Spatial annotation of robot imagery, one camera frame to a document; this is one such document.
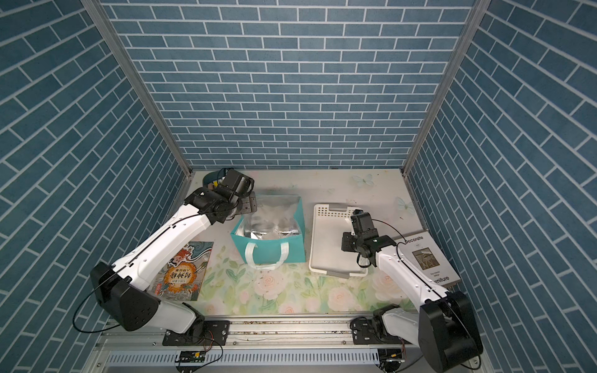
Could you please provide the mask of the teal insulated delivery bag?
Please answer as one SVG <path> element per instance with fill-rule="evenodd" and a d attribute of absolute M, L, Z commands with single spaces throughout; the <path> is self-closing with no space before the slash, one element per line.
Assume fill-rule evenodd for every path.
<path fill-rule="evenodd" d="M 303 202 L 298 195 L 258 194 L 257 210 L 231 233 L 243 261 L 254 270 L 306 262 Z"/>

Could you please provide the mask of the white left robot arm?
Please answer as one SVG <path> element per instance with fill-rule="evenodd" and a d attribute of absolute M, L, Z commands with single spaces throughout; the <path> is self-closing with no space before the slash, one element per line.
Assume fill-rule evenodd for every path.
<path fill-rule="evenodd" d="M 161 300 L 149 292 L 156 275 L 195 236 L 216 223 L 257 209 L 254 181 L 229 169 L 217 186 L 202 186 L 146 241 L 113 264 L 90 273 L 97 303 L 125 330 L 155 326 L 177 334 L 201 327 L 205 318 L 186 304 Z"/>

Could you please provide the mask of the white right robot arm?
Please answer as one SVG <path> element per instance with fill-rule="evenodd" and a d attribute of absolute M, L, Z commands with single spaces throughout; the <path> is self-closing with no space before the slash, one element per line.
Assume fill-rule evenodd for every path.
<path fill-rule="evenodd" d="M 366 259 L 389 276 L 416 309 L 408 312 L 390 305 L 377 309 L 371 318 L 353 319 L 354 342 L 412 343 L 436 372 L 446 372 L 481 357 L 484 346 L 469 298 L 429 278 L 421 264 L 407 256 L 410 248 L 432 248 L 435 242 L 429 234 L 396 239 L 382 236 L 374 226 L 375 219 L 360 209 L 350 219 L 352 230 L 343 234 L 342 250 L 356 253 L 358 260 Z"/>

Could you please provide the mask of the dark teal storage bin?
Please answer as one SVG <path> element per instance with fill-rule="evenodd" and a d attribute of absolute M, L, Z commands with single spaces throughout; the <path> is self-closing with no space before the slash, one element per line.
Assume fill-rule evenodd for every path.
<path fill-rule="evenodd" d="M 203 187 L 210 190 L 215 189 L 226 177 L 231 168 L 222 168 L 218 171 L 207 173 L 202 180 Z"/>

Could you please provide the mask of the white perforated plastic basket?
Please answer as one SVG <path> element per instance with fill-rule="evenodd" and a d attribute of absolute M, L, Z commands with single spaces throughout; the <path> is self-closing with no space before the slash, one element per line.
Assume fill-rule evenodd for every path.
<path fill-rule="evenodd" d="M 309 269 L 318 275 L 363 278 L 368 269 L 357 265 L 357 253 L 341 249 L 344 233 L 352 233 L 350 217 L 357 207 L 316 204 L 313 208 Z"/>

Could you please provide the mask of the white Decorate furniture book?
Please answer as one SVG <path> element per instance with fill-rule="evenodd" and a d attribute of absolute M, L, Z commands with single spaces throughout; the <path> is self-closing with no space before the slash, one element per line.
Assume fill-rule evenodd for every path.
<path fill-rule="evenodd" d="M 447 288 L 460 283 L 460 275 L 428 231 L 407 236 L 406 243 L 399 248 L 406 259 L 435 284 Z"/>

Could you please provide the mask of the floral table mat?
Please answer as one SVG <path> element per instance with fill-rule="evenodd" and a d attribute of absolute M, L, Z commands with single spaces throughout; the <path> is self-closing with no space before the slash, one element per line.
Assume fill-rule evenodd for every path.
<path fill-rule="evenodd" d="M 247 170 L 258 194 L 294 194 L 303 200 L 306 228 L 318 203 L 361 208 L 382 235 L 409 236 L 423 230 L 409 186 L 399 169 Z M 307 262 L 257 271 L 244 264 L 230 233 L 237 220 L 216 224 L 195 237 L 212 242 L 201 264 L 201 287 L 189 303 L 205 315 L 280 315 L 369 312 L 396 304 L 413 312 L 403 290 L 370 267 L 363 278 L 313 273 Z"/>

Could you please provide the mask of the colourful illustrated children's book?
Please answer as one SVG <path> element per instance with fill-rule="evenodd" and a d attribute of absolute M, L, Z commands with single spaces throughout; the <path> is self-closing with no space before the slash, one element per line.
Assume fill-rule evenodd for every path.
<path fill-rule="evenodd" d="M 158 272 L 148 292 L 173 302 L 196 301 L 213 245 L 189 242 Z"/>

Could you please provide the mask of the small green circuit board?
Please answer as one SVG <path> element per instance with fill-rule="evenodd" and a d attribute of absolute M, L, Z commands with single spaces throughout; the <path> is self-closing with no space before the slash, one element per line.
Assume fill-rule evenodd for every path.
<path fill-rule="evenodd" d="M 205 351 L 181 351 L 177 364 L 200 364 L 205 362 Z"/>

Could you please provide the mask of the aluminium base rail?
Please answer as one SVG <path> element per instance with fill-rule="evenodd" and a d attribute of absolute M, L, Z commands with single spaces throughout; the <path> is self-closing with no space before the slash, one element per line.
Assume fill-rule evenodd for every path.
<path fill-rule="evenodd" d="M 181 348 L 205 337 L 227 348 L 340 348 L 343 346 L 417 346 L 431 329 L 422 317 L 395 309 L 383 316 L 279 315 L 260 317 L 213 316 L 200 323 L 191 335 L 179 336 L 155 326 L 127 332 L 118 327 L 101 335 L 98 345 L 110 350 Z"/>

